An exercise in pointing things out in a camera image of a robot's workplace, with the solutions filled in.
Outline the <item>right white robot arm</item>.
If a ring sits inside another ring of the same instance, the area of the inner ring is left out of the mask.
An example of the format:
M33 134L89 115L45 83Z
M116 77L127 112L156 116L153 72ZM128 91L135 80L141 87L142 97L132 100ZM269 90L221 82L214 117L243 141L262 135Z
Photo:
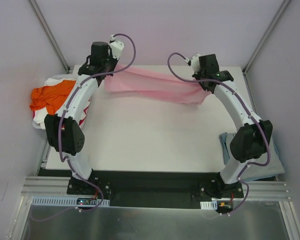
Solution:
M202 89L214 94L232 118L236 133L230 142L230 160L219 173L222 181L215 184L215 193L222 198L233 191L232 184L242 178L250 165L266 167L271 160L270 140L273 125L262 120L244 101L227 70L220 70L215 54L195 54L190 66Z

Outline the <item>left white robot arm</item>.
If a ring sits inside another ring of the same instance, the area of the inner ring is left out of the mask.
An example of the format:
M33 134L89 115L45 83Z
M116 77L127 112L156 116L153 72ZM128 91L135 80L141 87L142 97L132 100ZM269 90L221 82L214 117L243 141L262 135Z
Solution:
M85 135L80 128L81 116L92 94L115 69L123 48L124 44L118 40L93 42L69 96L54 115L47 114L44 118L49 145L59 153L61 162L68 164L72 176L80 180L78 188L86 195L95 191L96 182L89 178L92 167L82 152Z

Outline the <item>pink t shirt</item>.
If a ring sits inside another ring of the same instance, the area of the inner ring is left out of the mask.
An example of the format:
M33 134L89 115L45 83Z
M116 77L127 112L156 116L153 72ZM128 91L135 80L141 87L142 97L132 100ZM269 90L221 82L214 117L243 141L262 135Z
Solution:
M199 84L188 83L175 76L131 66L128 69L107 76L105 90L112 94L137 94L154 100L201 105L210 95Z

